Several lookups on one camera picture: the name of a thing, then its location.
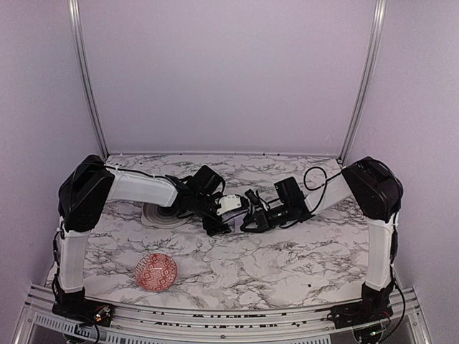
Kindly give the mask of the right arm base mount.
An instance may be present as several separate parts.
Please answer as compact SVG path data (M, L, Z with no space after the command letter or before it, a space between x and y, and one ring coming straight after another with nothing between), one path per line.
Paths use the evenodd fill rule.
M394 312L389 303L380 308L366 307L362 301L333 306L326 318L334 323L336 329L388 320Z

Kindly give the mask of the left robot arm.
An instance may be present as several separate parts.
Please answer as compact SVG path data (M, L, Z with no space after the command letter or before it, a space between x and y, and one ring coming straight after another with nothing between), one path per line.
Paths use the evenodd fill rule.
M226 182L209 166L178 178L105 164L89 155L58 191L60 224L53 244L57 272L52 281L55 302L76 306L85 301L83 265L90 232L109 201L134 201L192 214L210 236L229 232L233 216L246 213L248 200L224 195Z

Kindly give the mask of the lilac folding umbrella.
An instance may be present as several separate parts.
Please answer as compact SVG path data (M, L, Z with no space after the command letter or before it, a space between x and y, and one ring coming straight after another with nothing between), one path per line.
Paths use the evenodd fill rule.
M234 210L224 213L222 215L222 222L224 223L224 231L223 234L232 233L235 231L239 231L240 227L244 222L244 218L248 213L247 209L243 210Z

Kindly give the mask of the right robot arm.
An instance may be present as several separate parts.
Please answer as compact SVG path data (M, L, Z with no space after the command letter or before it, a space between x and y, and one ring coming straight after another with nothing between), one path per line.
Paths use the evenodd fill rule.
M381 161L365 157L342 168L304 194L294 177L275 183L279 206L271 207L253 191L246 192L253 210L240 226L247 233L264 233L275 227L287 229L317 216L353 197L369 230L369 261L361 289L361 303L370 308L386 304L395 281L393 264L398 250L397 226L403 186Z

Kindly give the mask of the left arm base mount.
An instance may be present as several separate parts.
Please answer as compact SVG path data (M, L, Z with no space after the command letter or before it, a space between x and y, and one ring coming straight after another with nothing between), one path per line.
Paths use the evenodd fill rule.
M95 323L98 326L109 327L114 315L115 306L94 300L83 300L71 305L52 306L52 313L84 323Z

